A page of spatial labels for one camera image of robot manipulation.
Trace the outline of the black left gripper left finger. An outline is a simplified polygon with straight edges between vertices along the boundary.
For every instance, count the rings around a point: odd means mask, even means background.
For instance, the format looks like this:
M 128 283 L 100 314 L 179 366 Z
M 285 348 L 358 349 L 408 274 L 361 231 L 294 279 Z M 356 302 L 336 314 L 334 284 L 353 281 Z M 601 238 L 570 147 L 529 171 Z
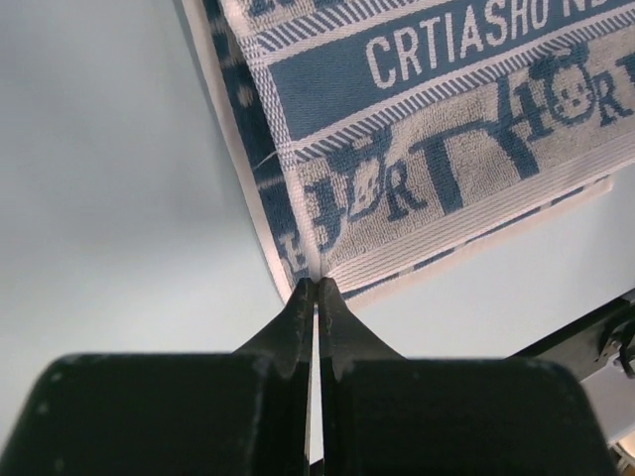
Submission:
M 37 379 L 5 475 L 306 475 L 316 286 L 231 353 L 69 354 Z

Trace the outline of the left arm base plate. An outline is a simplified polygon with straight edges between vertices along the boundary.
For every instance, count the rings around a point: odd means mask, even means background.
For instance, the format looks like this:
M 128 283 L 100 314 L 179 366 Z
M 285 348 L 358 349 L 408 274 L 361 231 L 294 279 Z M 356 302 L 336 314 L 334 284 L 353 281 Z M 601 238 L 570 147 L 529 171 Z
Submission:
M 577 390 L 613 355 L 627 349 L 625 333 L 634 326 L 634 293 L 592 310 L 507 358 L 527 370 L 539 386 Z

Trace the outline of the blue white patterned towel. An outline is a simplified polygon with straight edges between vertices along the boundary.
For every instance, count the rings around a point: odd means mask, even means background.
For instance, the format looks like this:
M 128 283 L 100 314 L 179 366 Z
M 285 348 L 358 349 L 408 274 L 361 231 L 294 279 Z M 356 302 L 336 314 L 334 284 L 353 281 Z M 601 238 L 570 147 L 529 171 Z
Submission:
M 630 1 L 187 1 L 282 298 L 364 304 L 611 190 Z

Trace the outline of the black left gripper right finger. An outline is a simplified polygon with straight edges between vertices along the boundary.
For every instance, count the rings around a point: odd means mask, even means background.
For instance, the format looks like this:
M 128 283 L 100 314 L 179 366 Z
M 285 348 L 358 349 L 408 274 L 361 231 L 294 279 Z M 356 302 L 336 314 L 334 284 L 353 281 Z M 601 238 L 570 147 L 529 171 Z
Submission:
M 581 384 L 535 358 L 408 359 L 317 291 L 327 475 L 613 475 Z

